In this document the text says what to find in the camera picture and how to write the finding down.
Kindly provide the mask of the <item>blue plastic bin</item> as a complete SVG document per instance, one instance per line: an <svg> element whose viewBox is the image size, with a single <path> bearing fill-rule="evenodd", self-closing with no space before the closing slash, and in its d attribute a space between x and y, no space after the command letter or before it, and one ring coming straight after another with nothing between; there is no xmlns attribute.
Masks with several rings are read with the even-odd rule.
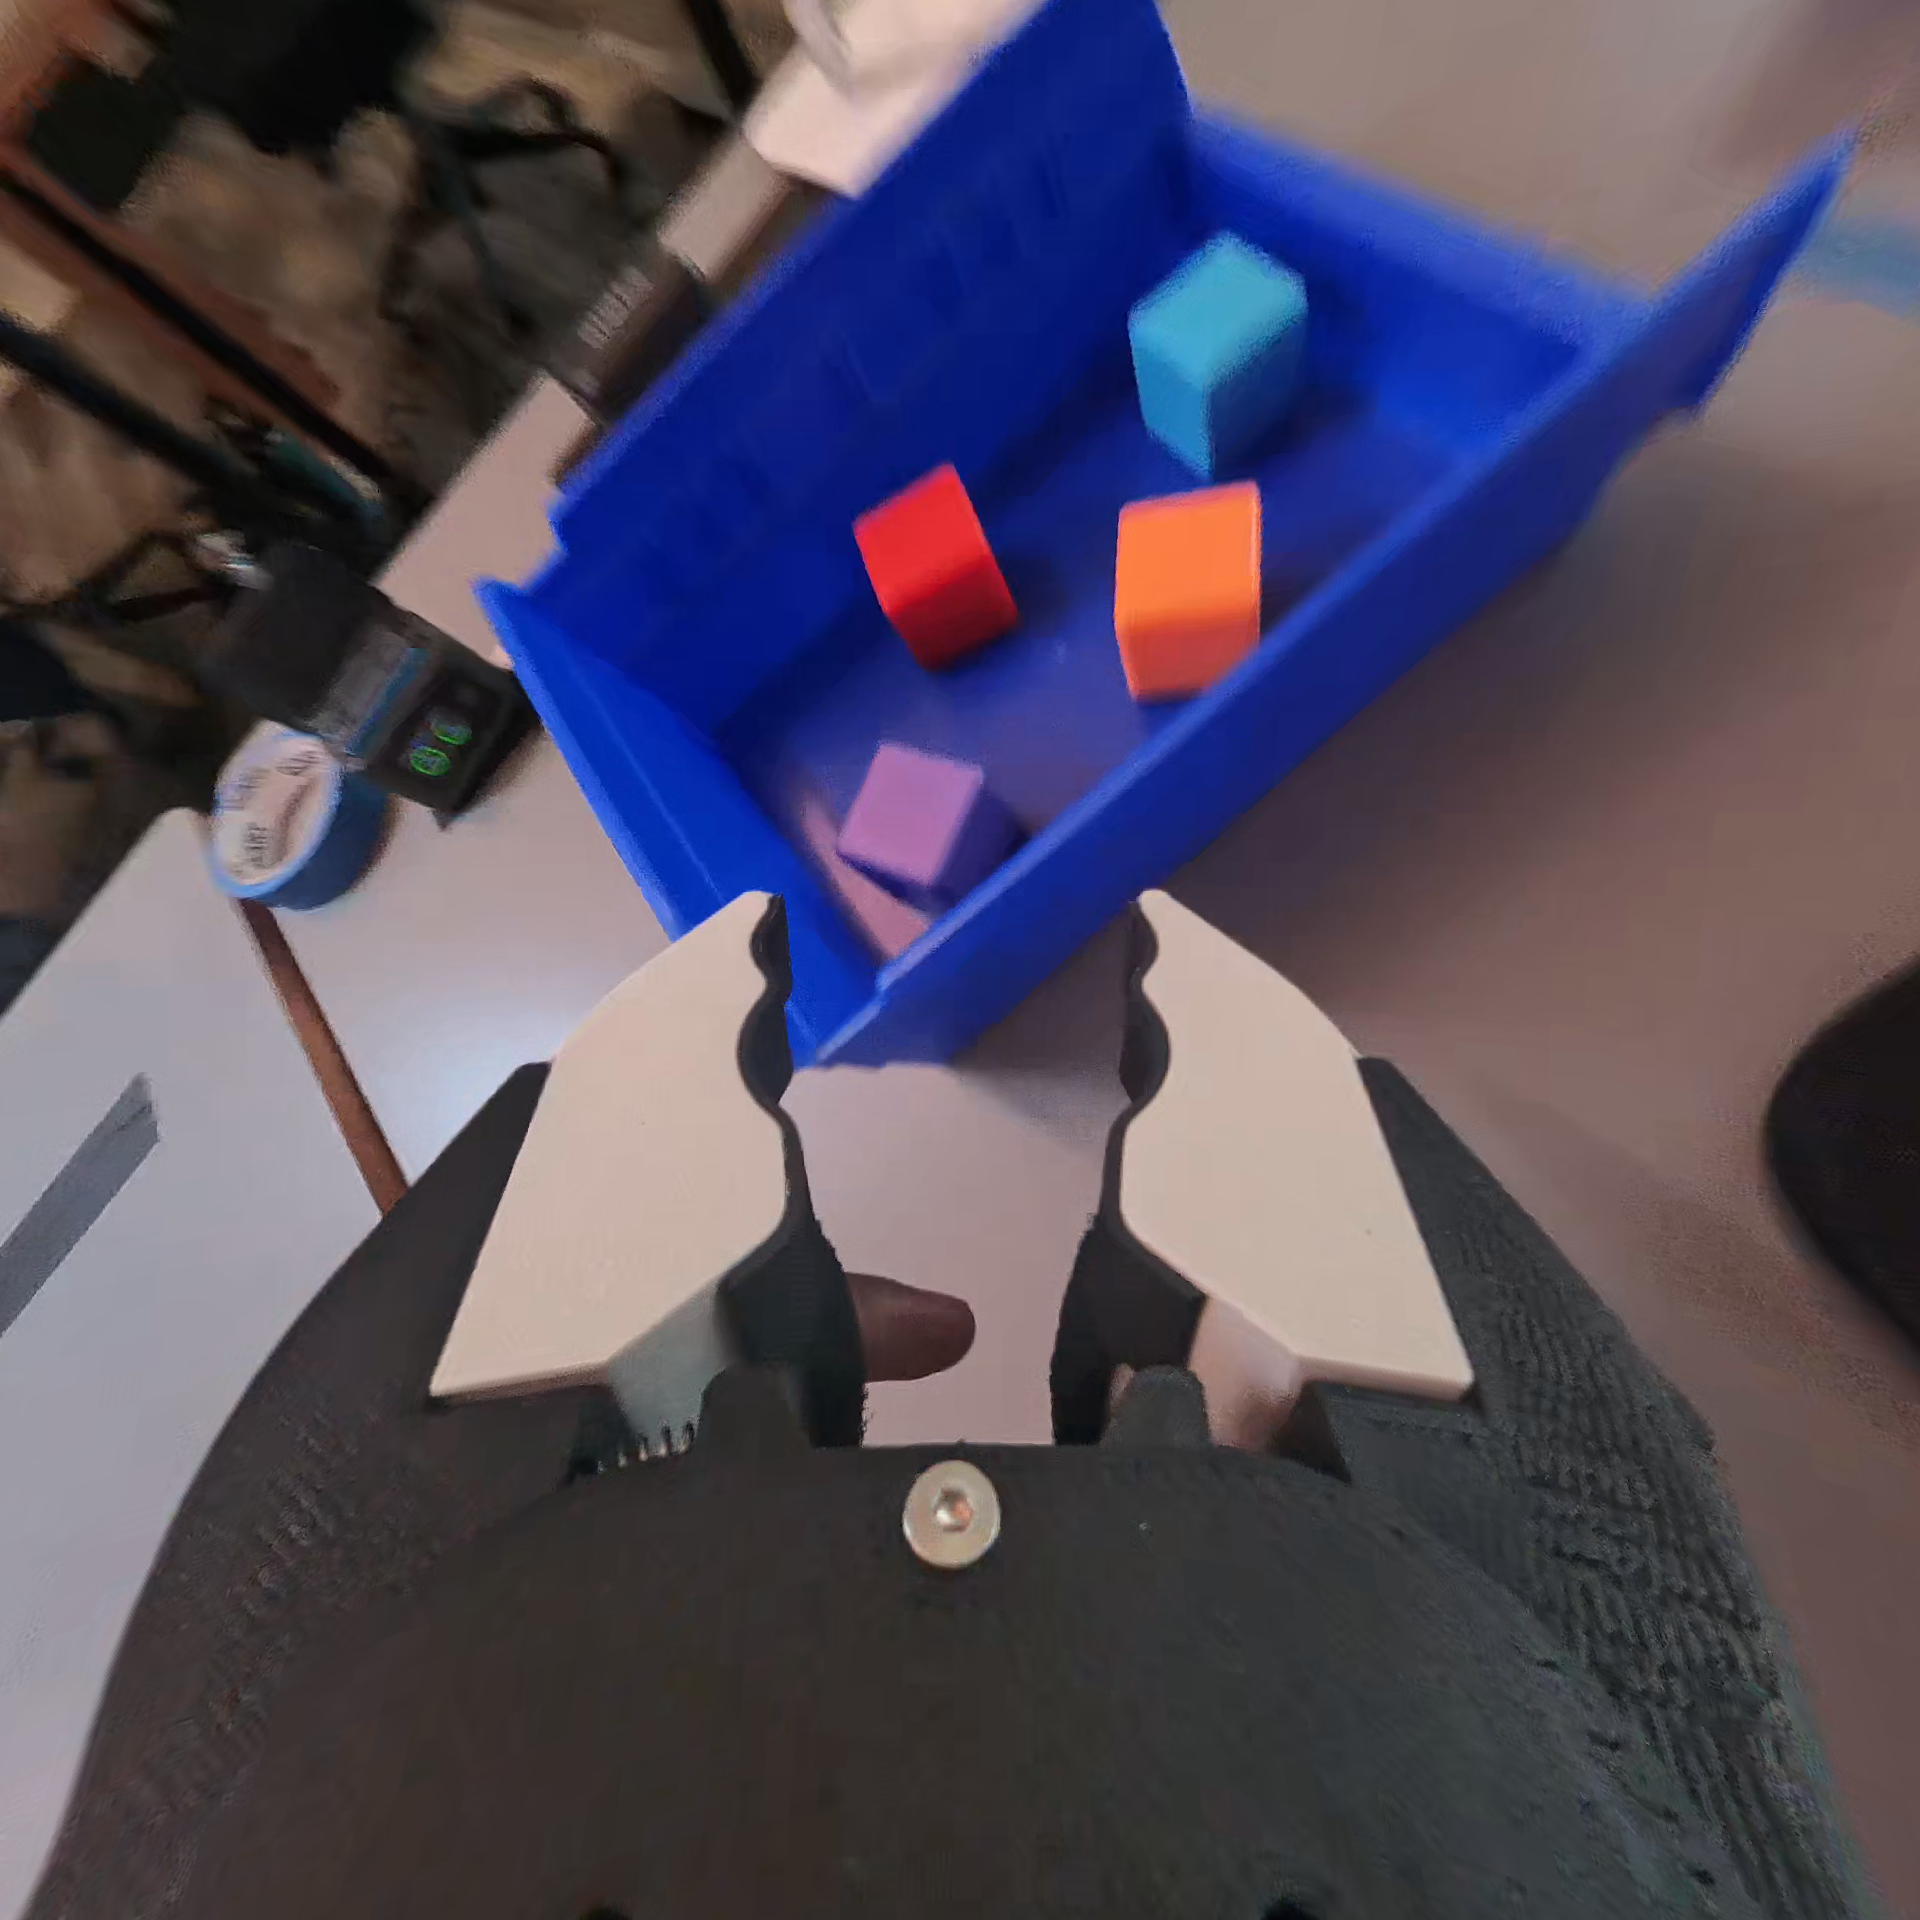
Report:
<svg viewBox="0 0 1920 1920"><path fill-rule="evenodd" d="M774 892L800 1064L947 1061L1576 531L1740 357L1852 149L1643 291L1190 105L1157 4L1040 4L606 431L548 565L475 602L668 938ZM1240 469L1259 647L1140 709L1116 516L1181 472L1126 315L1221 228L1306 278L1306 393ZM1018 621L926 672L851 518L942 464ZM836 854L880 740L984 764L1024 826L949 911Z"/></svg>

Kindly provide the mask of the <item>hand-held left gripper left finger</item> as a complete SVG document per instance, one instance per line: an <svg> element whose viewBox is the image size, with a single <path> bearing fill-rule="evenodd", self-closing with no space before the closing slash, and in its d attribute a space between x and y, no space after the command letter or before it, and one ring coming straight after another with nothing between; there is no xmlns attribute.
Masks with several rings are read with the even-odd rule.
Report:
<svg viewBox="0 0 1920 1920"><path fill-rule="evenodd" d="M432 1396L604 1386L688 1446L708 1384L785 1370L828 1434L828 1244L782 1110L782 901L748 892L631 974L541 1079Z"/></svg>

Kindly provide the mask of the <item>blue tape roll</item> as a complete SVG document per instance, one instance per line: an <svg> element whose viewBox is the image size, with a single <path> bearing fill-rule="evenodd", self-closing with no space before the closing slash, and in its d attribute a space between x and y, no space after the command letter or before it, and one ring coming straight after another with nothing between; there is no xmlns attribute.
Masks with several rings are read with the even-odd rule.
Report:
<svg viewBox="0 0 1920 1920"><path fill-rule="evenodd" d="M206 869L230 901L316 911L364 877L388 819L391 796L320 737L258 722L211 786Z"/></svg>

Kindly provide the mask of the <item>teal foam cube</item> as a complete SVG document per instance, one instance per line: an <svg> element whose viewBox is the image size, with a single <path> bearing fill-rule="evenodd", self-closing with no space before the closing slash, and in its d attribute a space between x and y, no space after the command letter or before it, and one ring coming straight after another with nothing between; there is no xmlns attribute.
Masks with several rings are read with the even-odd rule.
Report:
<svg viewBox="0 0 1920 1920"><path fill-rule="evenodd" d="M1131 308L1126 344L1148 436L1214 483L1275 431L1304 388L1310 287L1221 228Z"/></svg>

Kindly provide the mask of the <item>purple foam cube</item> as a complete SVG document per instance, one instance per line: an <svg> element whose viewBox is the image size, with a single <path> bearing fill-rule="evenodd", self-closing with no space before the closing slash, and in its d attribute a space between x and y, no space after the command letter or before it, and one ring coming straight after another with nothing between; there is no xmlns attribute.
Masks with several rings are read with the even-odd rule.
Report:
<svg viewBox="0 0 1920 1920"><path fill-rule="evenodd" d="M957 907L1024 842L976 761L880 740L836 831L836 854L926 914Z"/></svg>

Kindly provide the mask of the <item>orange foam cube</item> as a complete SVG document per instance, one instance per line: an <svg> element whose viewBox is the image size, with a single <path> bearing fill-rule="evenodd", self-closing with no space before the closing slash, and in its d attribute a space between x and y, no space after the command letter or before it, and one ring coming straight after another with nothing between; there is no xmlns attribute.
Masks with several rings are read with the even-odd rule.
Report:
<svg viewBox="0 0 1920 1920"><path fill-rule="evenodd" d="M1112 633L1126 693L1179 703L1259 643L1263 506L1252 479L1120 506Z"/></svg>

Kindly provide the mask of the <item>red foam cube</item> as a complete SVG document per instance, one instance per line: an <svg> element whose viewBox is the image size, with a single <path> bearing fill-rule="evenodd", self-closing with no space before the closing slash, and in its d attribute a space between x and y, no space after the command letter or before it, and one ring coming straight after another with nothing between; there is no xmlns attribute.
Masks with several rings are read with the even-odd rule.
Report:
<svg viewBox="0 0 1920 1920"><path fill-rule="evenodd" d="M1016 629L1016 593L957 468L929 468L855 516L851 540L878 611L926 672Z"/></svg>

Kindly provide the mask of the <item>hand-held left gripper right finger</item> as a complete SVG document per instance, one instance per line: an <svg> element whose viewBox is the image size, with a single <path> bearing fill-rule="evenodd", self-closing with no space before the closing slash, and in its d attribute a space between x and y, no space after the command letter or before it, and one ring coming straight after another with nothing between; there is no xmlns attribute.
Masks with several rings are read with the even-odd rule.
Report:
<svg viewBox="0 0 1920 1920"><path fill-rule="evenodd" d="M1357 1052L1170 892L1131 907L1120 1091L1051 1345L1053 1443L1097 1443L1157 1369L1198 1382L1227 1446L1275 1443L1310 1386L1468 1405Z"/></svg>

